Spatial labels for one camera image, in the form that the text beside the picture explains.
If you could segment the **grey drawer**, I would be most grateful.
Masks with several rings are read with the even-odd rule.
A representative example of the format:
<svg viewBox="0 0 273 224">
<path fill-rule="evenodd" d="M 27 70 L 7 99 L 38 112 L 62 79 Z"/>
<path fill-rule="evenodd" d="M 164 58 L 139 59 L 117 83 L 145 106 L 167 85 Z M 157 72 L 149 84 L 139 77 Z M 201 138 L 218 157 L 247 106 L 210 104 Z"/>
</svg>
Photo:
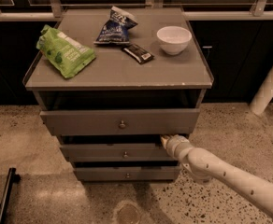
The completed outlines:
<svg viewBox="0 0 273 224">
<path fill-rule="evenodd" d="M 178 166 L 76 168 L 74 173 L 78 180 L 86 182 L 171 181 L 178 177 L 180 168 Z"/>
<path fill-rule="evenodd" d="M 195 108 L 56 110 L 40 117 L 52 135 L 189 134 L 199 116 Z"/>
<path fill-rule="evenodd" d="M 87 144 L 61 145 L 66 159 L 84 161 L 173 161 L 161 145 L 147 144 Z"/>
</svg>

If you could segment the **grey top drawer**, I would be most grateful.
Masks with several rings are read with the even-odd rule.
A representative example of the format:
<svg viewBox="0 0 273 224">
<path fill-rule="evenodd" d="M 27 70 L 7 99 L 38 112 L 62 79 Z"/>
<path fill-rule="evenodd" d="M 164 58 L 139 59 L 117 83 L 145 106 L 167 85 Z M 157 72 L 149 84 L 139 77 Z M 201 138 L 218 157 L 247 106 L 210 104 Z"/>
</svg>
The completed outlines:
<svg viewBox="0 0 273 224">
<path fill-rule="evenodd" d="M 189 134 L 199 116 L 195 108 L 56 110 L 40 117 L 52 135 Z"/>
</svg>

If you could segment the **grey bottom drawer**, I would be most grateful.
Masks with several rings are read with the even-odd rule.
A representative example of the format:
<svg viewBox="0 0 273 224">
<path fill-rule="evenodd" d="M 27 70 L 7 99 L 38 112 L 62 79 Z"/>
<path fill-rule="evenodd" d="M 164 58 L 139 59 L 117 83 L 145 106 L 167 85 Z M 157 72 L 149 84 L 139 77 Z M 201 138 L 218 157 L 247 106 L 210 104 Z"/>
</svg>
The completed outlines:
<svg viewBox="0 0 273 224">
<path fill-rule="evenodd" d="M 178 177 L 180 168 L 178 166 L 76 168 L 74 173 L 78 180 L 86 182 L 171 181 Z"/>
</svg>

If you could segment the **grey drawer cabinet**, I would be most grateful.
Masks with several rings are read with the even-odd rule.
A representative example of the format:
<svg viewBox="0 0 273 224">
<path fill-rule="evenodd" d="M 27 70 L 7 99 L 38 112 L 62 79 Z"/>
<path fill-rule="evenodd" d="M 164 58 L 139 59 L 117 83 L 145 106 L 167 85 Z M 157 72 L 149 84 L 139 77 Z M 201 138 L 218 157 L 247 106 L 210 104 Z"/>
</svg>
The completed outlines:
<svg viewBox="0 0 273 224">
<path fill-rule="evenodd" d="M 187 27 L 178 8 L 134 8 L 137 26 L 130 39 L 153 55 L 139 64 L 118 47 L 97 46 L 96 58 L 75 77 L 65 79 L 44 56 L 38 56 L 23 81 L 42 111 L 185 109 L 199 106 L 213 76 L 195 41 L 182 53 L 164 53 L 156 33 L 165 26 Z M 161 145 L 162 134 L 54 135 L 61 145 Z M 178 166 L 177 161 L 68 161 L 73 169 Z"/>
</svg>

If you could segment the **round floor drain cover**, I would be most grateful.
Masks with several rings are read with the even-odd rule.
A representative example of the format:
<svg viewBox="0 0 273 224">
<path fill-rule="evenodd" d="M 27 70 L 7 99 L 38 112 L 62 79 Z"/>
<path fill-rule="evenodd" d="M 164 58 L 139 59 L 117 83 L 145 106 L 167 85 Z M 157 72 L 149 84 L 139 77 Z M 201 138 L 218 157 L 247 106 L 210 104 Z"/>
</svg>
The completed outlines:
<svg viewBox="0 0 273 224">
<path fill-rule="evenodd" d="M 139 224 L 140 213 L 138 208 L 132 203 L 121 203 L 116 211 L 117 224 Z"/>
</svg>

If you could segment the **black snack bar wrapper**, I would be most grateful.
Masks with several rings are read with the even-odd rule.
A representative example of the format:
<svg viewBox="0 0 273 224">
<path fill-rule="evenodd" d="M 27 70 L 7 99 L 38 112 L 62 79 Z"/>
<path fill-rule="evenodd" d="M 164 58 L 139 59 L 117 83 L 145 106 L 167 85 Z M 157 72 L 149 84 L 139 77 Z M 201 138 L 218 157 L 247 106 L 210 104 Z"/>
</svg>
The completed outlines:
<svg viewBox="0 0 273 224">
<path fill-rule="evenodd" d="M 139 64 L 147 63 L 153 59 L 153 55 L 137 44 L 129 44 L 122 47 L 122 51 L 134 58 Z"/>
</svg>

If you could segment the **white bowl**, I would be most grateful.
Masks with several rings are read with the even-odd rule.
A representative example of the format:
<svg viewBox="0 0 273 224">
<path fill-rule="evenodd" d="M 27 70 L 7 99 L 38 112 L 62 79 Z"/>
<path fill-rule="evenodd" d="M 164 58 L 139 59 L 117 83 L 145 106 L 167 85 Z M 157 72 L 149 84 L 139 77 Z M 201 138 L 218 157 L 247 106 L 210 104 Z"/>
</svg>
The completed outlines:
<svg viewBox="0 0 273 224">
<path fill-rule="evenodd" d="M 158 30 L 157 38 L 161 49 L 169 55 L 183 52 L 193 36 L 189 30 L 178 26 L 166 26 Z"/>
</svg>

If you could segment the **blue chip bag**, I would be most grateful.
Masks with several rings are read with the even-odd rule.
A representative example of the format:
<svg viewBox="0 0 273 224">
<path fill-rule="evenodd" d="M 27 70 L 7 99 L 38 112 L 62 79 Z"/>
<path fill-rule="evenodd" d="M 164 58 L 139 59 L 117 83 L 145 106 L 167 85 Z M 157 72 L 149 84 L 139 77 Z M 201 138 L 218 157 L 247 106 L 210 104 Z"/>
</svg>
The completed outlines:
<svg viewBox="0 0 273 224">
<path fill-rule="evenodd" d="M 103 25 L 95 45 L 124 45 L 130 42 L 128 31 L 137 26 L 137 18 L 119 8 L 112 7 L 108 21 Z"/>
</svg>

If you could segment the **green chip bag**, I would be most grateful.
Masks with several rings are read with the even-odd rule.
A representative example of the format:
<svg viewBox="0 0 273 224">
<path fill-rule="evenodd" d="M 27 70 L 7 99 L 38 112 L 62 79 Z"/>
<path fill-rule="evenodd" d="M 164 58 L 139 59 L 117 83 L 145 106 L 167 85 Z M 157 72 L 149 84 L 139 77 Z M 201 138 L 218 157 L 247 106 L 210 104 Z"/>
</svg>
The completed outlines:
<svg viewBox="0 0 273 224">
<path fill-rule="evenodd" d="M 81 45 L 49 25 L 45 25 L 41 30 L 36 48 L 66 79 L 77 75 L 96 58 L 93 49 Z"/>
</svg>

